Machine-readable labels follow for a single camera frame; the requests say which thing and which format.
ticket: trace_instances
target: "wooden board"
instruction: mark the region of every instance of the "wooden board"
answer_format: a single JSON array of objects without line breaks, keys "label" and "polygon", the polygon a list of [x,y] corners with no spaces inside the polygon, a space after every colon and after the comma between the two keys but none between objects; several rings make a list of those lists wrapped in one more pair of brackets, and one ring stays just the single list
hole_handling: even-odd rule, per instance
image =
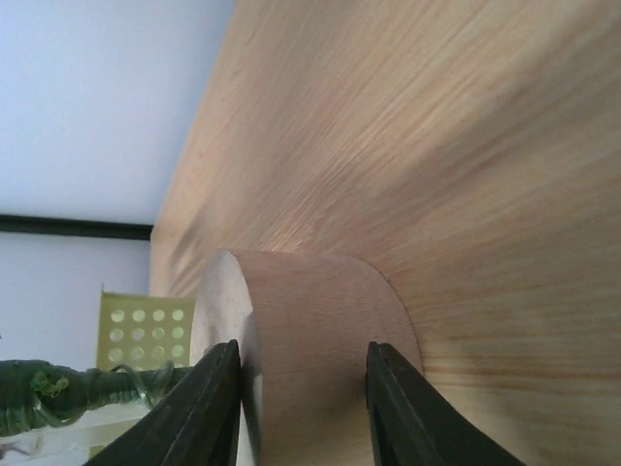
[{"label": "wooden board", "polygon": [[240,0],[152,235],[361,258],[528,464],[621,463],[621,4]]}]

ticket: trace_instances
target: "white wall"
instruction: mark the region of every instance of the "white wall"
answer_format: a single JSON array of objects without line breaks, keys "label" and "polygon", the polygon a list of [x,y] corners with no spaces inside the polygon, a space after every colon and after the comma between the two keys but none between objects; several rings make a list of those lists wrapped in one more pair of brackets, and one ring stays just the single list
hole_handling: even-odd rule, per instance
[{"label": "white wall", "polygon": [[[148,247],[139,241],[0,233],[0,360],[93,367],[101,285],[147,294]],[[28,464],[85,460],[78,451]]]},{"label": "white wall", "polygon": [[0,213],[153,223],[234,5],[0,1]]}]

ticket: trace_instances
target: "round wooden block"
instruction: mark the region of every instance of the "round wooden block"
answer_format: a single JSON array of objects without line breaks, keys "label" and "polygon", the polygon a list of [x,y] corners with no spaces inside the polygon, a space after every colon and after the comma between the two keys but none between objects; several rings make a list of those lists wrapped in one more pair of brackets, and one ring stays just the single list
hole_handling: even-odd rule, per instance
[{"label": "round wooden block", "polygon": [[246,381],[238,464],[373,465],[369,342],[391,343],[422,371],[397,295],[351,257],[217,251],[199,289],[190,362],[231,339]]}]

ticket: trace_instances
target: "yellow perforated panel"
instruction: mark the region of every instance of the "yellow perforated panel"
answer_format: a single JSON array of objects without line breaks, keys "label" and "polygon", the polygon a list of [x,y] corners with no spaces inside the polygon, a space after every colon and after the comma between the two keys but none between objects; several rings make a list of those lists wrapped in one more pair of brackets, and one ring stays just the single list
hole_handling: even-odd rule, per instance
[{"label": "yellow perforated panel", "polygon": [[97,367],[125,363],[137,371],[172,360],[189,364],[194,299],[102,292]]}]

